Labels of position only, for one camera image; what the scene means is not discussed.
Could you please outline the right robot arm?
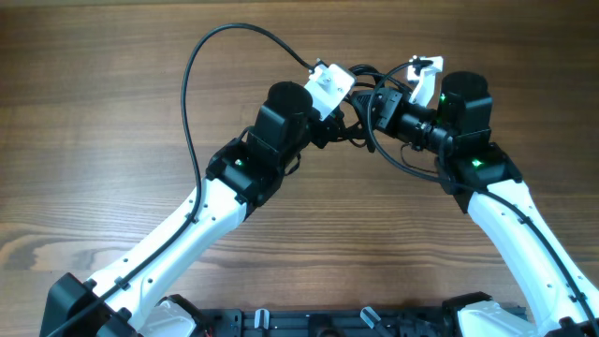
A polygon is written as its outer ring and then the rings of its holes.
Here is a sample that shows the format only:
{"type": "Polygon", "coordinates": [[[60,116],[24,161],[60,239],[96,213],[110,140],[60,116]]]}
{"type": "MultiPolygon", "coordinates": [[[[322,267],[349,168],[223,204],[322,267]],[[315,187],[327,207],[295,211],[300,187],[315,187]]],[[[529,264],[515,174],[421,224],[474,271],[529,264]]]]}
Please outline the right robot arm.
{"type": "Polygon", "coordinates": [[[419,179],[440,184],[485,232],[516,279],[533,321],[519,320],[492,297],[475,292],[446,300],[448,336],[595,336],[598,289],[563,249],[535,207],[509,155],[490,139],[493,101],[486,79],[459,71],[441,83],[438,106],[426,93],[433,75],[413,90],[376,75],[348,98],[370,151],[419,179]]]}

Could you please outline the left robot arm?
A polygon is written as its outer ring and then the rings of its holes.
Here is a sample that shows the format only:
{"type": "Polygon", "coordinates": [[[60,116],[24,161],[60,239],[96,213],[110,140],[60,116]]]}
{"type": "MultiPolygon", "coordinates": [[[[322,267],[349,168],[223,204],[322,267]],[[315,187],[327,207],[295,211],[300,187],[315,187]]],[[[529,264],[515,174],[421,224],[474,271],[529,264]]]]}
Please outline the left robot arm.
{"type": "Polygon", "coordinates": [[[256,122],[210,160],[186,203],[119,260],[85,281],[67,273],[51,286],[43,336],[134,336],[155,305],[213,243],[236,229],[322,138],[351,84],[278,82],[256,122]]]}

